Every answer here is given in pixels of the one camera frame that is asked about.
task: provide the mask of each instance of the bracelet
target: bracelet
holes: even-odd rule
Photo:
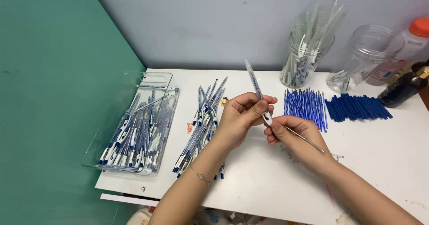
[[[212,182],[208,182],[204,179],[204,176],[201,174],[198,174],[193,168],[192,166],[189,164],[189,167],[191,168],[191,170],[193,170],[195,172],[195,174],[198,176],[198,179],[200,180],[204,180],[207,183],[207,186],[210,186],[210,184],[212,184]]]

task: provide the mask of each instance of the white table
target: white table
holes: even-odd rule
[[[197,88],[228,76],[224,96],[233,98],[254,91],[246,71],[148,69],[169,72],[181,93],[161,168],[155,177],[103,172],[96,188],[161,198],[176,180],[173,166],[189,139],[187,123],[197,106]],[[279,72],[256,71],[263,94],[278,98],[273,117],[283,114],[284,90]],[[325,98],[334,93],[326,85],[327,73],[314,73],[308,84]],[[385,87],[362,83],[349,94],[376,97]],[[374,121],[328,120],[322,133],[330,151],[343,155],[339,162],[383,192],[423,223],[429,223],[429,112],[419,95],[388,109],[393,119]],[[218,116],[222,113],[219,107]],[[279,145],[269,147],[264,126],[250,129],[246,140],[226,160],[225,179],[215,181],[202,206],[285,219],[309,224],[336,224],[343,212],[332,204],[325,184],[299,163],[294,163]]]

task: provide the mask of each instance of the glass jar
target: glass jar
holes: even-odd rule
[[[335,36],[327,37],[322,45],[314,48],[303,48],[301,43],[294,40],[292,32],[289,35],[287,61],[280,72],[280,81],[290,88],[300,88],[307,82],[322,58],[328,54],[334,44]]]
[[[341,61],[339,68],[333,69],[326,83],[337,93],[354,89],[369,77],[379,64],[392,59],[404,46],[401,35],[378,25],[362,25],[350,39],[349,52]]]

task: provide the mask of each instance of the green wall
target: green wall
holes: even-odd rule
[[[119,203],[80,163],[143,70],[97,0],[0,0],[1,224],[112,223]]]

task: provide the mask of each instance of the left hand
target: left hand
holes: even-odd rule
[[[223,109],[221,121],[213,139],[219,140],[227,148],[235,149],[243,143],[252,126],[264,123],[262,114],[274,110],[277,98],[263,95],[259,100],[256,93],[244,93],[228,100]]]

